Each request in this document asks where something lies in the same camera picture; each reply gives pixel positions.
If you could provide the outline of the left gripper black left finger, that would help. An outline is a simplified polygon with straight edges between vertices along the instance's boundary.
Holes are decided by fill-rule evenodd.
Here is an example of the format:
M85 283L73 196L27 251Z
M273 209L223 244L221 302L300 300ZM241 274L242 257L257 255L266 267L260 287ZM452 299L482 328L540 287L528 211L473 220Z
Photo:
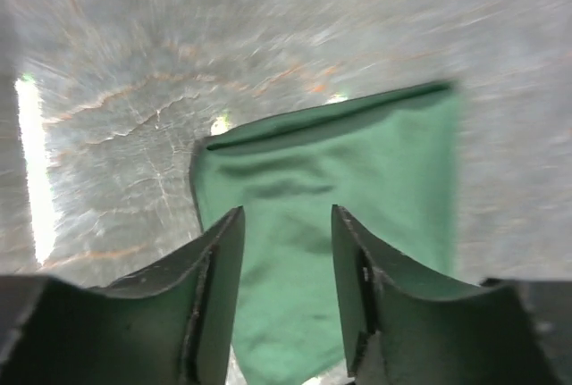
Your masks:
M105 287L54 276L1 279L4 384L222 384L245 217Z

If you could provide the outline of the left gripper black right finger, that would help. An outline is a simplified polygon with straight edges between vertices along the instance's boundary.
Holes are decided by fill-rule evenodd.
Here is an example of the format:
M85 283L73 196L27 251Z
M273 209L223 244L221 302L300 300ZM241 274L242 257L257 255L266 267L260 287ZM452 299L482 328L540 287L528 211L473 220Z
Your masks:
M571 284L439 273L332 208L332 255L356 384L568 384Z

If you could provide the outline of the dark green cloth napkin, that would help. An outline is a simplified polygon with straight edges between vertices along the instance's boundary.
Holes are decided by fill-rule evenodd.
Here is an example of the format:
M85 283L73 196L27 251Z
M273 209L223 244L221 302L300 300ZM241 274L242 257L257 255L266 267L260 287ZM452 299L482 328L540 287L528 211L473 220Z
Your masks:
M247 383L301 384L343 359L334 205L451 272L457 99L434 81L253 121L196 146L189 178L202 227L245 212L232 346Z

